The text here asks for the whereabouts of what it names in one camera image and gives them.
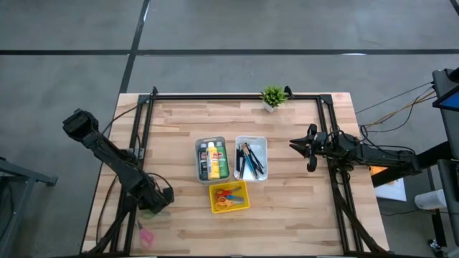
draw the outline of concrete floor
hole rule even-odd
[[[129,49],[142,2],[1,0],[0,49]],[[448,0],[156,0],[139,48],[441,49],[458,45],[459,33],[445,26],[458,22]],[[149,92],[153,85],[160,92],[259,92],[277,83],[296,92],[350,92],[360,110],[429,82],[433,70],[457,67],[458,58],[137,57],[128,92]],[[101,125],[108,123],[127,59],[0,56],[0,156],[59,176],[54,188],[36,188],[15,256],[79,252],[100,162],[64,134],[62,121],[84,108]],[[422,91],[359,113],[359,122],[376,120]],[[380,129],[399,125],[406,115]],[[373,139],[423,151],[446,137],[440,113],[426,102],[406,126]],[[409,201],[380,200],[382,212],[412,210],[413,196],[429,191],[425,173],[406,178],[405,186]],[[434,236],[427,214],[383,220],[392,251],[432,256],[425,244]]]

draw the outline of yellow plastic tray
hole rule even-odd
[[[232,194],[234,196],[244,198],[244,203],[234,204],[225,210],[221,210],[221,211],[218,210],[217,207],[215,206],[217,202],[217,195],[216,195],[217,190],[232,190],[237,187],[240,187],[241,189],[232,192]],[[229,212],[229,211],[239,211],[241,209],[250,208],[249,194],[247,192],[247,184],[245,183],[245,181],[235,181],[235,182],[230,182],[230,183],[219,183],[219,184],[211,185],[209,186],[209,195],[210,195],[210,205],[212,206],[212,213],[214,214],[224,213],[224,212]]]

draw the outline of wooden table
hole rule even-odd
[[[350,94],[332,96],[340,129],[359,135]],[[134,107],[137,99],[138,94],[121,94],[115,115]],[[110,139],[119,148],[128,147],[134,113],[113,123]],[[309,173],[307,160],[288,146],[291,138],[306,134],[310,123],[320,128],[316,104],[310,100],[291,100],[271,114],[259,100],[156,100],[144,170],[170,182],[175,202],[152,219],[139,217],[156,235],[156,242],[152,249],[142,249],[136,228],[131,255],[342,254],[326,162],[318,158],[316,172]],[[194,142],[223,136],[229,170],[234,171],[235,138],[239,135],[267,138],[269,176],[262,183],[247,183],[249,209],[213,214],[208,186],[197,180]],[[114,176],[109,167],[102,167],[83,251],[95,245],[97,220]],[[351,172],[351,187],[359,220],[377,243],[388,249],[368,168],[357,167]],[[100,235],[115,218],[119,193],[117,182],[103,215]],[[349,223],[346,230],[353,249]]]

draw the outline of paint bottle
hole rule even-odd
[[[228,172],[228,163],[227,163],[227,151],[225,150],[222,142],[217,142],[218,150],[218,167],[220,172],[220,178],[227,178],[229,175]]]
[[[207,181],[207,144],[202,143],[198,149],[199,158],[199,178],[203,181]]]
[[[220,172],[218,166],[218,150],[214,143],[210,142],[207,145],[207,178],[209,180],[219,179]]]

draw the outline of pink object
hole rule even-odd
[[[138,230],[140,231],[140,235],[141,235],[141,246],[143,248],[152,247],[153,246],[153,242],[155,240],[155,236],[153,235],[153,233],[151,233],[150,231],[146,230],[139,221],[137,221],[137,227],[138,227]]]

